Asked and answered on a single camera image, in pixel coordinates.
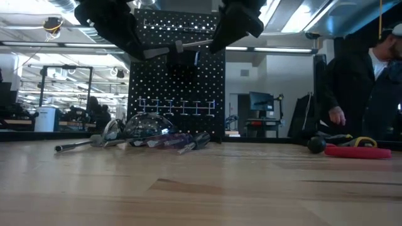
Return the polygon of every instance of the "black pegboard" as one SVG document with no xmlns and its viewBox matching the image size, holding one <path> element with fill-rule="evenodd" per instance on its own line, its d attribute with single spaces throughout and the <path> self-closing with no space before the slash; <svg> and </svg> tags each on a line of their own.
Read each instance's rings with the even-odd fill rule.
<svg viewBox="0 0 402 226">
<path fill-rule="evenodd" d="M 215 14 L 193 14 L 170 11 L 136 9 L 136 32 L 142 44 L 156 45 L 193 43 L 212 39 L 218 17 Z M 146 105 L 155 105 L 151 99 L 160 99 L 161 106 L 169 106 L 165 99 L 173 99 L 175 107 L 195 107 L 193 101 L 201 101 L 199 107 L 208 107 L 207 101 L 215 101 L 215 109 L 206 116 L 207 109 L 199 110 L 201 116 L 191 116 L 195 110 L 186 110 L 189 116 L 181 116 L 181 109 L 172 109 L 174 116 L 166 115 L 168 109 L 160 109 L 161 115 L 169 119 L 182 132 L 192 134 L 207 131 L 213 137 L 224 136 L 225 117 L 225 51 L 209 53 L 208 46 L 189 48 L 200 52 L 197 68 L 167 67 L 163 56 L 141 63 L 132 63 L 129 82 L 128 117 L 143 111 L 139 98 L 147 99 Z M 146 108 L 156 112 L 155 108 Z"/>
</svg>

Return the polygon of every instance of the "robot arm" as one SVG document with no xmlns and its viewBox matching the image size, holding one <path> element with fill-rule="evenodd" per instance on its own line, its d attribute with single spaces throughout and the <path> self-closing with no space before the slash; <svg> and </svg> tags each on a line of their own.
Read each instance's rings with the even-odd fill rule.
<svg viewBox="0 0 402 226">
<path fill-rule="evenodd" d="M 264 25 L 258 19 L 259 10 L 266 0 L 222 0 L 219 7 L 220 21 L 213 40 L 203 43 L 183 44 L 181 41 L 162 45 L 142 45 L 135 32 L 137 21 L 126 4 L 130 0 L 79 0 L 75 17 L 83 26 L 93 23 L 98 34 L 107 41 L 138 60 L 150 60 L 170 51 L 181 53 L 184 48 L 210 43 L 211 53 L 252 34 L 256 38 L 263 32 Z"/>
</svg>

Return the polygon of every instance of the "white shirt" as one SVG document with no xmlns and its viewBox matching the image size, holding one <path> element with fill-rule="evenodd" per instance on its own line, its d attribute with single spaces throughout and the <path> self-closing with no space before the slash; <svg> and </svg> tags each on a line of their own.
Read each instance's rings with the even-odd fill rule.
<svg viewBox="0 0 402 226">
<path fill-rule="evenodd" d="M 382 61 L 378 60 L 378 58 L 372 52 L 372 48 L 370 48 L 370 50 L 369 50 L 369 55 L 371 57 L 372 67 L 374 68 L 374 76 L 377 80 L 377 78 L 383 72 L 384 68 L 386 68 L 388 66 L 388 62 L 382 62 Z"/>
</svg>

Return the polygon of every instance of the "hand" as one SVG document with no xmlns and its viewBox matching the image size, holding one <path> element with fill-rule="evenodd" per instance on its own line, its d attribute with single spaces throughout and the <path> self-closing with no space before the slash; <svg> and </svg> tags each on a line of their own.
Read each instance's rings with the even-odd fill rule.
<svg viewBox="0 0 402 226">
<path fill-rule="evenodd" d="M 334 107 L 333 109 L 329 110 L 329 118 L 331 122 L 335 123 L 336 125 L 345 125 L 346 119 L 344 111 L 340 107 Z"/>
</svg>

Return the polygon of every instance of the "beard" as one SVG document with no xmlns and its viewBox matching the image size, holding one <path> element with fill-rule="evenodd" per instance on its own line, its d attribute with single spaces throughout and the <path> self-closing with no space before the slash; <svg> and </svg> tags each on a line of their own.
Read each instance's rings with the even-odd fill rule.
<svg viewBox="0 0 402 226">
<path fill-rule="evenodd" d="M 402 44 L 397 45 L 397 43 L 394 43 L 389 47 L 389 51 L 393 60 L 402 60 Z"/>
</svg>

